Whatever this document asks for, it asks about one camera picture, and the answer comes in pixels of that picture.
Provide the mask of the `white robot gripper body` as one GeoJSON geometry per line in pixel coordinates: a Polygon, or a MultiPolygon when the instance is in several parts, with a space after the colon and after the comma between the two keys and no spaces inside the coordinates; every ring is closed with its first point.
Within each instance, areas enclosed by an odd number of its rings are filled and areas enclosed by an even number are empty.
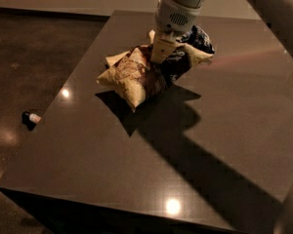
{"type": "Polygon", "coordinates": [[[198,15],[199,8],[187,7],[174,0],[158,0],[156,31],[181,36],[191,30],[198,15]]]}

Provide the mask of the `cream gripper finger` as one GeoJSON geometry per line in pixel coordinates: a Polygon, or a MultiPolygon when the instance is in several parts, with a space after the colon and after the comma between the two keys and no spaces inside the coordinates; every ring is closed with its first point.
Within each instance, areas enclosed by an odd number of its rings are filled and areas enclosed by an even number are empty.
{"type": "Polygon", "coordinates": [[[152,63],[162,63],[180,46],[174,32],[165,33],[152,30],[149,33],[149,39],[152,46],[150,57],[152,63]]]}

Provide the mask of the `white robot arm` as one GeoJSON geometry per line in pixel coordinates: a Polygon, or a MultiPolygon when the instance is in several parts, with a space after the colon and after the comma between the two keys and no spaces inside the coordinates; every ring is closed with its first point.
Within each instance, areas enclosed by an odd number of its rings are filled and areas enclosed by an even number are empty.
{"type": "Polygon", "coordinates": [[[188,32],[204,0],[158,0],[150,61],[162,63],[177,48],[177,38],[188,32]]]}

